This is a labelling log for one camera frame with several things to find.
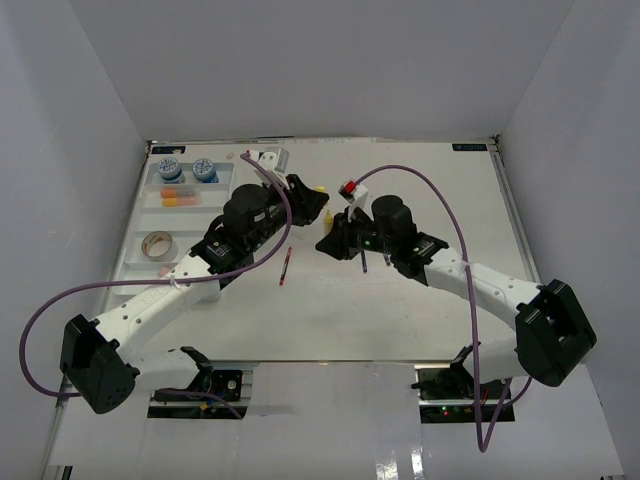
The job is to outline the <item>red gel pen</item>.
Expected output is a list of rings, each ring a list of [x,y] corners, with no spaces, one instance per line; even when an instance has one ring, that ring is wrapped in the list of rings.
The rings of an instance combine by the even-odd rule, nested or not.
[[[287,270],[288,270],[288,266],[290,263],[290,259],[292,256],[292,246],[288,246],[287,251],[286,251],[286,255],[283,261],[283,266],[281,269],[281,273],[279,276],[279,286],[284,286],[285,283],[285,279],[286,279],[286,274],[287,274]]]

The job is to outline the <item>blue cleaning gel jar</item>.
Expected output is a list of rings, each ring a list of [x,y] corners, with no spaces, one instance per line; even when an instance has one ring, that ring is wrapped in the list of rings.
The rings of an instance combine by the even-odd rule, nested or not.
[[[157,164],[157,171],[165,184],[183,184],[186,181],[179,160],[175,157],[164,157]]]
[[[208,158],[199,158],[192,164],[192,173],[200,183],[218,183],[216,165]]]

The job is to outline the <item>pink highlighter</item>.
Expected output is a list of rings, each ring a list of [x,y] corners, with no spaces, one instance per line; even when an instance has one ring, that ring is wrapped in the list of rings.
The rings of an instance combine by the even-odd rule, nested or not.
[[[172,197],[172,198],[163,198],[162,206],[165,208],[198,206],[201,204],[201,202],[202,202],[201,198],[196,196]]]

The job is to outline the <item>large clear tape roll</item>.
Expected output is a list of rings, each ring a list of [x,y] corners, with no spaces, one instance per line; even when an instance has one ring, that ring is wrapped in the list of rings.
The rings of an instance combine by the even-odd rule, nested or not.
[[[178,253],[178,246],[170,233],[153,231],[141,243],[142,254],[152,262],[172,262]]]

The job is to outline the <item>orange capped highlighter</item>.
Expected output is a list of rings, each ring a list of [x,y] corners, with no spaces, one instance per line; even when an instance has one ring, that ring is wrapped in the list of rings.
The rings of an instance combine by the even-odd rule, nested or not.
[[[160,191],[160,196],[163,199],[168,198],[184,198],[184,197],[196,197],[198,193],[192,188],[163,188]]]

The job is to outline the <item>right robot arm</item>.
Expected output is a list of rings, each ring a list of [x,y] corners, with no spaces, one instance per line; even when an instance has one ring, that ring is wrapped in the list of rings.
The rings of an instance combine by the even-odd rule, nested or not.
[[[317,251],[336,260],[351,260],[364,251],[383,254],[400,275],[474,300],[478,309],[510,328],[509,337],[469,345],[451,361],[443,377],[459,396],[475,398],[489,382],[518,376],[557,387],[596,345],[596,333],[568,284],[519,280],[465,262],[448,243],[419,231],[396,195],[375,199],[366,214],[365,187],[349,180],[339,193],[349,205],[335,215]]]

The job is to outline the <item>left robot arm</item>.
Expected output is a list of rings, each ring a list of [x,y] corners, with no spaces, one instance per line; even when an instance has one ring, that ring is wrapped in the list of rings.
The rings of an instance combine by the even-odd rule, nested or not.
[[[214,393],[214,367],[193,347],[141,357],[162,329],[221,291],[254,263],[275,235],[312,224],[329,201],[296,174],[282,175],[274,152],[248,151],[262,180],[231,193],[203,238],[162,278],[120,306],[92,320],[78,315],[65,326],[60,369],[94,413],[105,414],[137,391],[167,389],[191,399]]]

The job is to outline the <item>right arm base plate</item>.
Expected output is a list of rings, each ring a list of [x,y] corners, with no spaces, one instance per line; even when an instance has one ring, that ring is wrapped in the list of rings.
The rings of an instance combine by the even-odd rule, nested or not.
[[[474,389],[471,373],[463,368],[463,361],[472,357],[472,346],[464,347],[452,362],[444,367],[425,364],[416,367],[416,380],[411,384],[419,398],[420,420],[426,424],[472,424],[475,423]],[[505,380],[494,380],[480,385],[481,420],[492,420],[499,398],[506,384]],[[497,417],[497,422],[515,422],[509,390],[505,406]]]

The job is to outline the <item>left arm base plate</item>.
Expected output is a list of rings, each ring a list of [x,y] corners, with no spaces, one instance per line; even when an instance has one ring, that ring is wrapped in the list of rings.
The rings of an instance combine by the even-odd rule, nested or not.
[[[174,419],[241,420],[247,412],[248,396],[243,392],[244,372],[231,367],[215,367],[195,348],[185,346],[180,352],[193,361],[197,374],[182,389],[156,390],[151,400],[157,403],[151,417]]]

